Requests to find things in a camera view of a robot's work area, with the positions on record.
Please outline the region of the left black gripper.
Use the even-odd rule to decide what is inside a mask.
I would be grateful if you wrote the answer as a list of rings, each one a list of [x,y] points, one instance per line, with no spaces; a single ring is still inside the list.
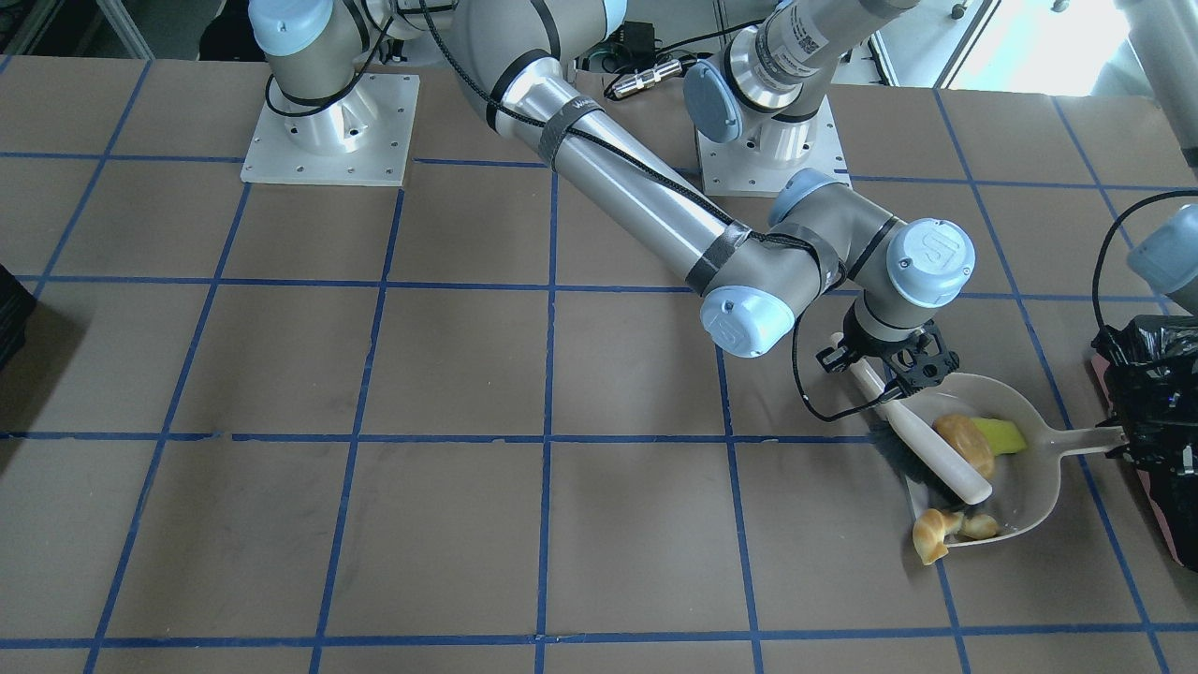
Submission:
[[[1197,384],[1188,370],[1109,370],[1107,387],[1138,468],[1194,476]]]

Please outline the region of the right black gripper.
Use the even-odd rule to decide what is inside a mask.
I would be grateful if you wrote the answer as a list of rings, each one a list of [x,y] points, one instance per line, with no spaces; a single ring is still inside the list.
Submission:
[[[845,372],[852,364],[872,357],[890,368],[894,378],[883,385],[884,391],[915,394],[924,388],[940,385],[946,375],[960,368],[960,357],[946,348],[936,321],[930,318],[897,341],[873,336],[857,318],[843,321],[842,338],[835,338],[829,348],[818,351],[816,358],[827,374]]]

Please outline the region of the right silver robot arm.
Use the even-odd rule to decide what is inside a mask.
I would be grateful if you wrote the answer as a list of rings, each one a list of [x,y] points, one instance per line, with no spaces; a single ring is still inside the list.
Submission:
[[[716,113],[734,138],[749,110],[782,113],[833,56],[833,38],[864,34],[916,1],[792,1],[761,29],[737,35],[727,56],[686,73],[690,115],[716,136]],[[839,281],[861,295],[843,336],[818,354],[825,372],[864,358],[890,363],[889,397],[937,387],[960,368],[933,316],[975,268],[970,236],[945,219],[902,221],[851,186],[803,168],[779,192],[769,230],[746,227],[637,141],[563,75],[565,59],[612,34],[627,1],[452,1],[416,10],[462,95],[501,136],[534,150],[617,225],[633,233],[703,299],[700,318],[726,353],[757,358],[795,328]],[[353,81],[353,61],[401,30],[406,4],[248,1],[254,40],[288,103],[317,110]]]

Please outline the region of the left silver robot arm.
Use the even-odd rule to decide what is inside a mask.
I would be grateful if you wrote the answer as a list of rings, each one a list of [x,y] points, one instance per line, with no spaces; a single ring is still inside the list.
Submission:
[[[1194,189],[1164,113],[1149,92],[1114,1],[1002,1],[949,89],[833,86],[848,172],[861,198],[897,219],[946,219],[970,235],[979,269],[934,316],[961,371],[1021,391],[1055,429],[1093,429],[1109,415],[1095,383],[1090,342],[1094,265],[1105,231],[1143,198]],[[1124,261],[1164,215],[1194,198],[1146,205],[1114,235],[1100,304],[1105,321],[1181,310],[1149,300]],[[841,329],[851,290],[803,318],[797,364],[823,414],[867,403],[849,374],[825,374],[813,354]],[[798,476],[797,485],[881,482],[865,443],[878,409],[822,423],[793,383],[786,338],[761,359],[726,358],[732,430],[754,436],[730,451],[743,490]]]

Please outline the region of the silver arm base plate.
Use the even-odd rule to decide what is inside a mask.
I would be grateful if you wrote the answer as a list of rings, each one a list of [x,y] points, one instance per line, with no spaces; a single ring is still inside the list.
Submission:
[[[732,142],[714,142],[696,130],[704,195],[710,198],[776,198],[793,175],[816,169],[851,186],[829,98],[813,119],[789,125],[766,120]]]

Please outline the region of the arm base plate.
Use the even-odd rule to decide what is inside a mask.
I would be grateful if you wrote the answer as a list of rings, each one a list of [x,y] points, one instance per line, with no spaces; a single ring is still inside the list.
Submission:
[[[405,183],[420,79],[365,74],[328,110],[291,119],[262,108],[241,170],[246,183]]]

